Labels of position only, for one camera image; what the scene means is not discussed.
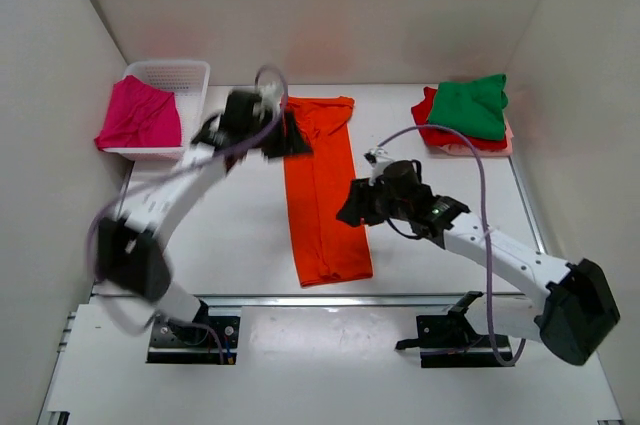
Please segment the orange t-shirt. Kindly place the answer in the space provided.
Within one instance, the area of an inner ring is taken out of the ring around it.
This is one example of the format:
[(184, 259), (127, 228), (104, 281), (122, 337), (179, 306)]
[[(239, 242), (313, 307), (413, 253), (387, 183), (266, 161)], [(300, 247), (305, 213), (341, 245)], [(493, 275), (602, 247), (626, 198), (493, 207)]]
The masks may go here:
[(348, 129), (354, 107), (344, 96), (288, 100), (312, 149), (284, 160), (292, 253), (303, 288), (373, 277), (365, 230), (336, 218), (355, 179)]

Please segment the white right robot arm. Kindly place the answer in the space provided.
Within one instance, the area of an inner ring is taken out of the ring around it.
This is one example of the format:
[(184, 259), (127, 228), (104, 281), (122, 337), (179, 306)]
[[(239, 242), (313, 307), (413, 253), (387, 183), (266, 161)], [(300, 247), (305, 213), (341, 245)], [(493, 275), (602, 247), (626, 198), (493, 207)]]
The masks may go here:
[(620, 321), (602, 268), (583, 259), (577, 264), (535, 251), (497, 230), (458, 200), (436, 195), (423, 183), (417, 160), (375, 163), (369, 178), (352, 181), (339, 221), (351, 226), (410, 226), (410, 240), (428, 240), (441, 249), (483, 266), (522, 293), (496, 297), (491, 290), (470, 291), (448, 311), (417, 319), (418, 336), (397, 342), (397, 350), (417, 348), (424, 365), (466, 366), (473, 348), (496, 347), (494, 358), (479, 364), (502, 365), (515, 359), (508, 341), (543, 344), (553, 355), (584, 365)]

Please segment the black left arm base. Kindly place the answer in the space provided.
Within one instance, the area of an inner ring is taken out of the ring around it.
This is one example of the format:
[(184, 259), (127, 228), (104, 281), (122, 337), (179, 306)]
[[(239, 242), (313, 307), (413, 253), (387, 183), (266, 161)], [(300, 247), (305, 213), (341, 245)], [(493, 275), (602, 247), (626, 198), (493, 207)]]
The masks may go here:
[(146, 362), (166, 365), (235, 365), (241, 309), (210, 308), (208, 314), (209, 327), (217, 334), (218, 341), (206, 330), (181, 327), (172, 324), (165, 317), (157, 316), (151, 327)]

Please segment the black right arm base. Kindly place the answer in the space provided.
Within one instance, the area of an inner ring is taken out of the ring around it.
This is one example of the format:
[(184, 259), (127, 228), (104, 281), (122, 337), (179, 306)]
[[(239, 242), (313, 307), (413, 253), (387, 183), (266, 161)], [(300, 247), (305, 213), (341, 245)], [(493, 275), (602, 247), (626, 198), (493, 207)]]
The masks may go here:
[(466, 313), (483, 294), (466, 293), (444, 314), (418, 315), (417, 336), (399, 340), (395, 350), (419, 351), (423, 369), (501, 368), (486, 332), (477, 333), (469, 324)]

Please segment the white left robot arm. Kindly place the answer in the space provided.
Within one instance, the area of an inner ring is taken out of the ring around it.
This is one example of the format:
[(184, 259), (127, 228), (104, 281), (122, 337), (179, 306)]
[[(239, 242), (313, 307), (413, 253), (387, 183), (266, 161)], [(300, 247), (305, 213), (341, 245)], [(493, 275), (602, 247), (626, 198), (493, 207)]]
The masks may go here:
[(306, 155), (279, 85), (234, 88), (225, 108), (210, 116), (171, 171), (131, 190), (102, 212), (91, 233), (97, 283), (114, 285), (142, 299), (174, 323), (188, 343), (208, 334), (202, 302), (174, 281), (165, 256), (171, 236), (206, 192), (224, 180), (251, 150), (268, 160)]

